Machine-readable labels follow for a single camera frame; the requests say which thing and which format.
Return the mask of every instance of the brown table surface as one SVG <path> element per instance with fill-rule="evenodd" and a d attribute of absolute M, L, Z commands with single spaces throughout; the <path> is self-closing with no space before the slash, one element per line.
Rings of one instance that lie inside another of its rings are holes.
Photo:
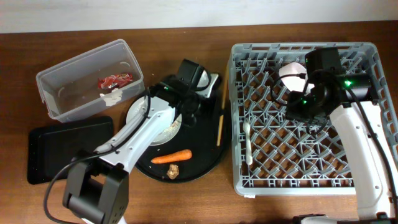
<path fill-rule="evenodd" d="M 40 100 L 36 74 L 116 39 L 129 44 L 146 86 L 177 72 L 183 58 L 224 72 L 236 43 L 372 42 L 379 50 L 394 104 L 398 105 L 398 21 L 0 34 L 0 223 L 51 223 L 42 208 L 47 184 L 30 185 L 26 180 L 28 132 L 58 123 L 49 118 Z M 115 130 L 121 128 L 121 115 L 131 101 L 101 113 L 114 119 Z M 239 196 L 233 189 L 231 163 L 229 152 L 209 174 L 186 184 L 163 184 L 134 169 L 127 222 L 273 223 L 308 213 L 357 217 L 355 196 Z M 64 186 L 64 180 L 55 184 L 50 212 L 63 220 L 81 222 L 62 207 Z"/>

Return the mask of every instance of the dish rack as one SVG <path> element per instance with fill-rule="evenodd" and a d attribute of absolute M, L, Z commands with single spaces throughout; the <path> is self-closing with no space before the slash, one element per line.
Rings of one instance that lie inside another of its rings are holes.
<path fill-rule="evenodd" d="M 322 47 L 337 47 L 347 73 L 371 74 L 380 97 L 387 141 L 397 156 L 397 118 L 377 48 L 372 43 L 236 44 L 228 62 L 232 112 L 234 189 L 257 195 L 353 195 L 354 182 L 345 152 L 330 121 L 315 137 L 306 124 L 285 119 L 285 106 L 271 101 L 270 85 L 280 67 L 305 66 L 304 55 Z M 287 99 L 282 82 L 274 92 Z M 251 120 L 252 165 L 245 161 L 243 122 Z"/>

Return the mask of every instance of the transparent plastic bin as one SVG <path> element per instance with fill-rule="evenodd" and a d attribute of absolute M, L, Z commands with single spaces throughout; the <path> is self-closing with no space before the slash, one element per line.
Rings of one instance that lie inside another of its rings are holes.
<path fill-rule="evenodd" d="M 320 134 L 306 124 L 285 119 L 285 106 L 271 101 L 270 85 L 281 67 L 305 66 L 304 55 L 322 47 L 337 47 L 347 73 L 368 73 L 380 97 L 381 118 L 395 160 L 398 122 L 377 48 L 372 43 L 236 44 L 228 62 L 232 112 L 233 179 L 236 193 L 257 195 L 354 195 L 355 183 L 343 145 L 329 122 Z M 282 82 L 277 96 L 289 91 Z M 251 120 L 253 163 L 246 164 L 244 119 Z"/>
<path fill-rule="evenodd" d="M 98 88 L 99 78 L 126 72 L 132 73 L 132 83 L 112 92 Z M 119 39 L 39 72 L 36 81 L 50 118 L 64 123 L 140 94 L 145 89 L 143 78 L 131 49 Z"/>

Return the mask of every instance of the red object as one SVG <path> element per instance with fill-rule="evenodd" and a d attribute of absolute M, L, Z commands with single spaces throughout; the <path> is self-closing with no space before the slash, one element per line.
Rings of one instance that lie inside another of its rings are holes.
<path fill-rule="evenodd" d="M 114 87 L 122 88 L 132 82 L 131 73 L 122 73 L 111 75 L 104 79 L 98 79 L 98 88 L 103 90 L 110 90 Z"/>

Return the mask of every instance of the orange carrot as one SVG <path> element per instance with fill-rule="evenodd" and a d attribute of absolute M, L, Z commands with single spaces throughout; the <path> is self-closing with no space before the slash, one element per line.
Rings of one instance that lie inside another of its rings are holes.
<path fill-rule="evenodd" d="M 191 159 L 191 157 L 192 157 L 191 150 L 184 149 L 182 151 L 178 151 L 170 155 L 155 157 L 153 158 L 153 160 L 151 160 L 151 162 L 154 164 L 165 164 L 168 162 L 188 160 Z"/>

